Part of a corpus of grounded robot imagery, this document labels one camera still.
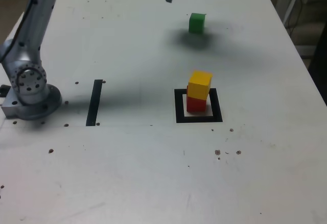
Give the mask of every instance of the floor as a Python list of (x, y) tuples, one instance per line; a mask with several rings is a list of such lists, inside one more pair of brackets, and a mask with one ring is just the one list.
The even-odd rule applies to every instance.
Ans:
[(25, 10), (28, 0), (0, 0), (0, 43), (3, 43)]

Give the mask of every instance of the table surface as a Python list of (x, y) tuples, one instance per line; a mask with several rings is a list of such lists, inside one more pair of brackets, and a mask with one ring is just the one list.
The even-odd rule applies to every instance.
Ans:
[[(0, 223), (326, 223), (327, 108), (270, 0), (57, 0), (41, 57), (69, 104), (1, 113)], [(194, 69), (223, 122), (176, 123)]]

